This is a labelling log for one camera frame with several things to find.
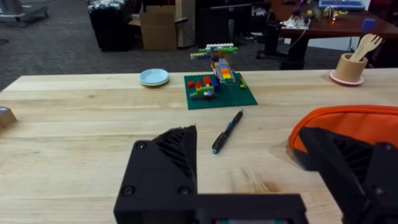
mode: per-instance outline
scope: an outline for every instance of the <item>red lego brick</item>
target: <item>red lego brick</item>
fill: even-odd
[[[196,89],[199,89],[201,87],[201,82],[200,81],[197,81],[197,87],[196,87]]]
[[[188,88],[192,88],[195,85],[194,81],[189,81],[188,82]]]
[[[204,82],[205,85],[207,85],[207,84],[211,85],[210,77],[203,77],[203,82]]]

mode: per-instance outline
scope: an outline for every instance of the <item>zipper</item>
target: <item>zipper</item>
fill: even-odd
[[[371,114],[390,114],[398,115],[398,108],[395,106],[378,106],[378,105],[345,105],[345,106],[329,106],[317,108],[307,114],[301,121],[299,121],[290,135],[289,147],[293,149],[293,143],[299,136],[301,127],[305,126],[310,120],[318,116],[323,116],[331,113],[371,113]]]

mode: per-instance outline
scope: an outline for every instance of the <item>table leg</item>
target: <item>table leg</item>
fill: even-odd
[[[307,51],[308,38],[293,38],[290,41],[290,49],[287,58],[280,65],[281,70],[301,70],[304,69],[304,56]]]
[[[261,59],[261,55],[264,54],[264,58],[268,59],[279,59],[279,58],[284,58],[287,55],[278,52],[278,42],[279,42],[279,33],[280,33],[280,25],[279,22],[275,21],[269,21],[267,22],[267,25],[265,26],[265,31],[263,32],[264,37],[266,38],[265,45],[264,45],[264,50],[258,50],[256,58]]]

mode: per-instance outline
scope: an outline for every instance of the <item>wooden tabletop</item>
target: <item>wooden tabletop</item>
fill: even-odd
[[[287,138],[321,106],[397,105],[398,69],[366,70],[359,88],[328,72],[241,72],[259,104],[244,107],[217,156],[211,145],[239,108],[187,110],[183,76],[203,72],[171,73],[161,88],[138,74],[20,77],[0,93],[19,120],[0,133],[0,223],[114,223],[133,143],[195,123],[199,193],[300,193],[310,223],[341,223],[318,173],[286,154]]]
[[[275,14],[277,20],[286,21],[292,15],[292,5],[283,5],[283,0],[271,0],[271,9]],[[304,5],[302,13],[309,10],[309,5]],[[372,18],[376,20],[376,25],[373,30],[361,30],[362,23],[365,18]],[[296,37],[301,35],[303,30],[282,29],[281,35],[283,37]],[[316,21],[311,20],[309,30],[305,32],[308,38],[321,37],[361,37],[367,33],[377,34],[385,39],[398,39],[398,28],[390,23],[380,19],[376,15],[368,12],[349,12],[347,15],[337,17],[336,21],[331,19],[321,19]]]

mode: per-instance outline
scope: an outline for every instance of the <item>green lego baseplate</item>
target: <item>green lego baseplate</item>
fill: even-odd
[[[191,100],[189,95],[195,92],[195,86],[192,88],[188,87],[188,82],[200,81],[203,86],[203,77],[210,77],[211,79],[216,78],[215,75],[186,75],[184,76],[185,81],[185,92],[187,94],[188,110],[195,109],[206,109],[206,108],[220,108],[228,106],[249,106],[257,105],[256,99],[249,88],[241,88],[239,86],[239,78],[242,75],[238,72],[235,74],[236,81],[232,84],[225,85],[220,83],[217,90],[215,90],[215,97],[210,99],[197,99]]]

